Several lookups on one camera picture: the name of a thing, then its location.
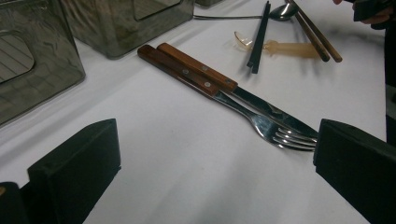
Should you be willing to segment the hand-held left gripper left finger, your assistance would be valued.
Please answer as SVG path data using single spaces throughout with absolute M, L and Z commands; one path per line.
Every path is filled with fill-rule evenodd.
M 82 224 L 120 170 L 117 122 L 86 126 L 28 168 L 33 224 Z

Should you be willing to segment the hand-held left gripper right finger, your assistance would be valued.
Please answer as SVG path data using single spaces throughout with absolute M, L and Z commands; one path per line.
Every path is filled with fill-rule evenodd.
M 396 147 L 349 124 L 324 119 L 313 163 L 371 224 L 396 224 Z

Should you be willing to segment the brown wooden chopstick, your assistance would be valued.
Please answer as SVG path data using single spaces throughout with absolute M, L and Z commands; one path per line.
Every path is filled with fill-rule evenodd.
M 343 61 L 342 56 L 339 54 L 339 52 L 335 49 L 335 47 L 331 44 L 331 42 L 328 40 L 328 38 L 319 30 L 319 28 L 312 22 L 312 20 L 305 14 L 305 12 L 302 10 L 302 8 L 297 4 L 295 0 L 293 0 L 294 3 L 299 7 L 300 15 L 304 19 L 304 21 L 308 24 L 309 28 L 312 30 L 312 32 L 315 34 L 319 42 L 321 43 L 321 46 L 324 47 L 328 54 L 330 55 L 330 58 L 333 58 L 333 60 L 337 63 L 340 63 Z
M 294 3 L 293 0 L 285 0 L 287 3 L 290 3 L 293 7 L 296 7 L 298 11 L 295 14 L 295 18 L 297 22 L 300 24 L 302 27 L 305 35 L 311 42 L 312 46 L 314 47 L 315 51 L 317 52 L 318 56 L 323 62 L 327 62 L 330 60 L 330 55 L 328 54 L 327 50 L 321 46 L 321 43 L 315 36 L 315 34 L 312 32 L 312 30 L 309 28 L 308 24 L 304 21 L 302 16 L 300 15 L 299 7 Z

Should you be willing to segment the long metal spoon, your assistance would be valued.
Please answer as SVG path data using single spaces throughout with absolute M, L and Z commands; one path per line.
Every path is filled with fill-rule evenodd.
M 295 3 L 287 3 L 283 6 L 273 9 L 268 18 L 273 21 L 287 21 L 298 13 L 299 8 Z M 196 20 L 250 20 L 261 19 L 262 16 L 236 16 L 236 17 L 220 17 L 220 16 L 202 16 L 194 15 Z

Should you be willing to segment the smoked clear plastic bin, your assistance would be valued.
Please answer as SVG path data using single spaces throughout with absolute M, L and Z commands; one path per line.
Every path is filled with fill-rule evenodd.
M 0 126 L 84 78 L 60 0 L 0 0 Z
M 61 0 L 73 36 L 108 59 L 192 19 L 194 0 Z

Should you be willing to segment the wooden-handled steel fork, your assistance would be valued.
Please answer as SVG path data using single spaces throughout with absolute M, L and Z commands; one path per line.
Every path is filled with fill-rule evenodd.
M 285 125 L 280 124 L 267 116 L 259 115 L 248 110 L 227 96 L 212 81 L 209 81 L 205 77 L 201 77 L 187 66 L 171 59 L 169 56 L 166 56 L 154 47 L 145 45 L 139 48 L 137 53 L 140 58 L 163 70 L 171 77 L 183 82 L 185 85 L 195 89 L 202 95 L 224 104 L 245 116 L 256 133 L 271 145 L 301 151 L 315 150 L 315 139 L 296 133 L 292 129 L 287 128 Z

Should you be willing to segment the wooden-handled steel knife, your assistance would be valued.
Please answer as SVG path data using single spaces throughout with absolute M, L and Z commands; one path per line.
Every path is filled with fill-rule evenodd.
M 157 49 L 162 53 L 166 54 L 167 56 L 170 56 L 177 62 L 186 65 L 188 68 L 191 68 L 199 75 L 202 75 L 204 77 L 207 77 L 209 80 L 214 81 L 222 91 L 230 93 L 232 96 L 237 97 L 244 103 L 257 109 L 259 112 L 262 112 L 264 115 L 280 121 L 282 124 L 292 128 L 298 133 L 303 133 L 310 137 L 318 136 L 318 132 L 307 124 L 303 123 L 292 115 L 282 111 L 281 109 L 276 108 L 274 105 L 269 104 L 262 98 L 242 89 L 238 86 L 238 83 L 236 81 L 224 76 L 223 74 L 209 67 L 208 65 L 197 61 L 196 59 L 192 58 L 181 50 L 176 49 L 170 44 L 162 43 L 157 47 Z

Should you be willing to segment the white table cover sheet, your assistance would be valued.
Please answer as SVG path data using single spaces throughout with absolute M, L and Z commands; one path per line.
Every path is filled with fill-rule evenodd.
M 234 40 L 283 0 L 223 0 L 163 41 L 312 127 L 338 120 L 386 135 L 384 35 L 350 4 L 297 0 L 341 55 L 323 62 L 263 56 L 257 74 Z M 0 127 L 0 182 L 24 184 L 38 159 L 82 128 L 118 123 L 121 168 L 85 224 L 367 224 L 315 170 L 309 152 L 274 147 L 230 108 L 130 53 L 78 48 L 86 77 Z

